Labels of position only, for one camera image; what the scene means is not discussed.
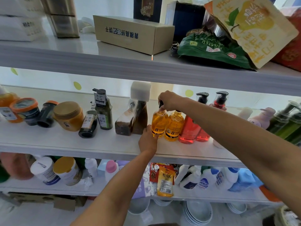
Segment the person's right hand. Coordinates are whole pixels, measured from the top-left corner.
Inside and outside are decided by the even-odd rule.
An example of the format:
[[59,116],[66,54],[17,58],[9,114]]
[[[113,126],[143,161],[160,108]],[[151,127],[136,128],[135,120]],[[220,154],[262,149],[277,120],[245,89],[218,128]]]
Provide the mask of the person's right hand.
[[180,107],[181,107],[182,100],[183,97],[168,90],[163,93],[160,93],[158,97],[158,102],[163,101],[164,103],[164,105],[161,106],[160,111],[181,110]]

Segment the green snack bag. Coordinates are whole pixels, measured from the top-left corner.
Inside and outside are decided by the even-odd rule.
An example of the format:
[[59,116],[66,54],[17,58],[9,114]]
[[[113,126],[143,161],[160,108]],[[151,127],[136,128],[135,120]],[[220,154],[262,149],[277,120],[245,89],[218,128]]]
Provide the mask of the green snack bag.
[[196,56],[232,64],[245,69],[255,69],[246,52],[226,36],[216,37],[209,32],[192,33],[183,38],[178,55]]

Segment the red box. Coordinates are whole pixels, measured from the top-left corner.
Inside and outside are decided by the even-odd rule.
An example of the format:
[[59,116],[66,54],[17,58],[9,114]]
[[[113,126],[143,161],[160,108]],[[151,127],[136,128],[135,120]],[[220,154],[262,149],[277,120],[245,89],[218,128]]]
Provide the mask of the red box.
[[301,6],[282,8],[280,11],[299,31],[299,35],[286,45],[272,61],[301,72]]

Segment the person's left arm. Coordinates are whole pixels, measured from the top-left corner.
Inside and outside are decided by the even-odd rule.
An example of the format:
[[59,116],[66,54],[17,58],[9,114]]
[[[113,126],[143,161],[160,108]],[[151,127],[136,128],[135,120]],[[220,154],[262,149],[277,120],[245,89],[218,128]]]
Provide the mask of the person's left arm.
[[141,153],[126,164],[106,185],[93,203],[70,226],[122,226],[147,164],[157,151],[159,135],[153,137],[151,126],[139,140]]

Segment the gold lid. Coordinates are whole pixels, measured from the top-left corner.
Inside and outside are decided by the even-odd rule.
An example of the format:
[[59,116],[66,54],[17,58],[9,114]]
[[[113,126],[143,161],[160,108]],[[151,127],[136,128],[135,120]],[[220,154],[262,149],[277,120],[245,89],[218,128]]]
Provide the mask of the gold lid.
[[65,172],[70,172],[71,168],[74,165],[75,159],[73,157],[62,157],[59,158],[54,164],[53,164],[53,171],[56,174],[62,174]]
[[53,109],[53,113],[59,120],[69,120],[76,117],[80,112],[81,108],[76,102],[62,102]]

